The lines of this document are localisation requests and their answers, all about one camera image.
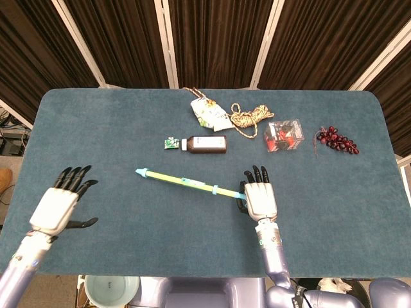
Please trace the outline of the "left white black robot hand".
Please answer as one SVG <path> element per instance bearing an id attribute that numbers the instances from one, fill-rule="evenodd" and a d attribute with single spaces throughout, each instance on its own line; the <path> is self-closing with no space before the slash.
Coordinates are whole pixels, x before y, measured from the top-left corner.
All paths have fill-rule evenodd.
<path id="1" fill-rule="evenodd" d="M 30 218 L 32 230 L 53 237 L 65 229 L 88 228 L 97 223 L 98 218 L 87 221 L 71 220 L 81 197 L 91 186 L 98 183 L 97 180 L 83 181 L 90 169 L 90 165 L 68 167 L 57 176 L 55 183 L 44 193 Z"/>

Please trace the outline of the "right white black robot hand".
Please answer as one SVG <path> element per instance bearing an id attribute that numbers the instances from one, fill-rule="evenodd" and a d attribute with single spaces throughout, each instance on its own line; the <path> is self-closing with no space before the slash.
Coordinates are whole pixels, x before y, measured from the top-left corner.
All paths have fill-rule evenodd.
<path id="1" fill-rule="evenodd" d="M 244 175 L 247 181 L 241 181 L 239 192 L 245 195 L 245 200 L 236 200 L 237 208 L 243 214 L 258 222 L 269 219 L 277 220 L 277 204 L 274 196 L 274 188 L 270 183 L 268 172 L 264 166 L 252 166 L 253 173 L 246 170 Z"/>

